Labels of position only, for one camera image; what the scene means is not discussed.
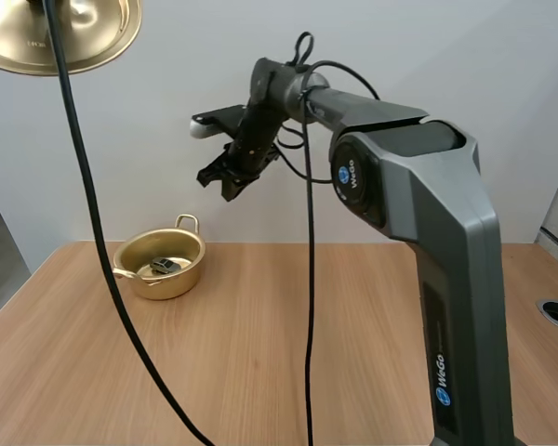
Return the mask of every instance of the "dark gray arm segment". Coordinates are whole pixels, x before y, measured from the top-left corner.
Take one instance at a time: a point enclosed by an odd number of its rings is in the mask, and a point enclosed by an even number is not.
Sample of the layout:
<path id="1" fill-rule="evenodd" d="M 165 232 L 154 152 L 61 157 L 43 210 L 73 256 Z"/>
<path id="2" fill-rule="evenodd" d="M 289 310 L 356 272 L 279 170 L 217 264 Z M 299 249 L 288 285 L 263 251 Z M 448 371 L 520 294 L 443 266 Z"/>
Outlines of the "dark gray arm segment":
<path id="1" fill-rule="evenodd" d="M 514 446 L 498 218 L 477 143 L 418 109 L 331 89 L 310 94 L 335 134 L 341 201 L 418 263 L 435 438 L 432 445 Z"/>

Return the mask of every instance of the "wego logo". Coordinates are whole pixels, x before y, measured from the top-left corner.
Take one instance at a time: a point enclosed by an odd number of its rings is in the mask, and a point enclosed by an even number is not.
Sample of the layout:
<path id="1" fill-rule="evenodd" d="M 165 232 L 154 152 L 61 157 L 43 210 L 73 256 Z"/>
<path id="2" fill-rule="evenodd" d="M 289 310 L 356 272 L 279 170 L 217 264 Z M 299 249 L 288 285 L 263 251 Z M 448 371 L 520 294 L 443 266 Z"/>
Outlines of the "wego logo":
<path id="1" fill-rule="evenodd" d="M 355 164 L 350 160 L 350 174 L 352 174 L 352 189 L 357 188 L 357 176 L 355 175 Z"/>

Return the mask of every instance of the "white wall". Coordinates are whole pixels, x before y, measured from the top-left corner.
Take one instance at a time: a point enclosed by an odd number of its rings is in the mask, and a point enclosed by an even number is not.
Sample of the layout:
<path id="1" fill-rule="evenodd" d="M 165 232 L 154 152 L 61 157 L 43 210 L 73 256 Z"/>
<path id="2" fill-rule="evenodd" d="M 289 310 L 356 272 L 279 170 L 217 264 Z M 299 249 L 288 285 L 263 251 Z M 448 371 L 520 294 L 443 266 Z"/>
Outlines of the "white wall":
<path id="1" fill-rule="evenodd" d="M 195 177 L 227 139 L 187 131 L 192 114 L 243 103 L 257 58 L 291 59 L 303 30 L 316 36 L 312 59 L 349 64 L 386 100 L 473 133 L 504 241 L 535 239 L 558 186 L 558 0 L 145 2 L 135 44 L 73 78 L 109 239 L 190 212 L 210 241 L 306 240 L 301 180 L 276 162 L 225 203 L 219 185 L 202 189 Z M 326 74 L 334 87 L 364 91 Z M 314 171 L 326 177 L 328 134 L 312 135 Z M 384 240 L 330 187 L 315 191 L 319 242 Z M 30 269 L 91 238 L 55 79 L 0 72 L 0 211 Z"/>

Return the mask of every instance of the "small object in pot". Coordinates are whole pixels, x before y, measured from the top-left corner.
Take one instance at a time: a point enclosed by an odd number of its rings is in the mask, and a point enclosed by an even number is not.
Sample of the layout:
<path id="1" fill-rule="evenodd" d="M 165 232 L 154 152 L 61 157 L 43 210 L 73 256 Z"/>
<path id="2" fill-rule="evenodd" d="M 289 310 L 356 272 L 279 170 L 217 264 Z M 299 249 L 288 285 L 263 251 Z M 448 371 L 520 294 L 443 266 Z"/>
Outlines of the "small object in pot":
<path id="1" fill-rule="evenodd" d="M 156 257 L 151 261 L 151 269 L 158 274 L 171 274 L 180 271 L 181 266 L 165 257 Z"/>

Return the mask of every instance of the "blue logo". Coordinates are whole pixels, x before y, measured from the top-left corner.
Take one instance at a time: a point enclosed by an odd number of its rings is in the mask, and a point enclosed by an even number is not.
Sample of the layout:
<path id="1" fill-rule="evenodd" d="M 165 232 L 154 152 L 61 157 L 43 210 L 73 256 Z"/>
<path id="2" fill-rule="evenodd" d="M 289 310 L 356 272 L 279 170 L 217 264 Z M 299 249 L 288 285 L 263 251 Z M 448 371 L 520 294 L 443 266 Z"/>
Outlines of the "blue logo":
<path id="1" fill-rule="evenodd" d="M 349 182 L 349 180 L 350 180 L 350 171 L 347 170 L 347 167 L 342 165 L 339 168 L 339 181 L 343 184 L 346 184 Z"/>
<path id="2" fill-rule="evenodd" d="M 436 388 L 436 398 L 442 402 L 444 406 L 450 406 L 450 397 L 442 387 Z"/>

